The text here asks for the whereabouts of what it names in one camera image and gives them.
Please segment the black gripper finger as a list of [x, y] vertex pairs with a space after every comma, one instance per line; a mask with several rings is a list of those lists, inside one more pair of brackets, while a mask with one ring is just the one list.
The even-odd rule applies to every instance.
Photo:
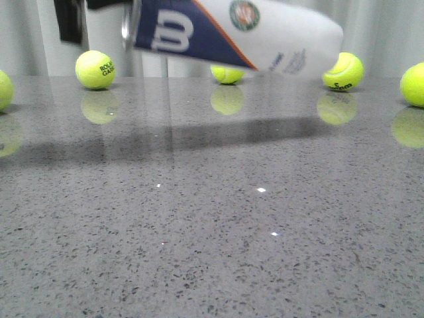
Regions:
[[60, 40], [81, 44], [83, 40], [83, 1], [54, 0]]

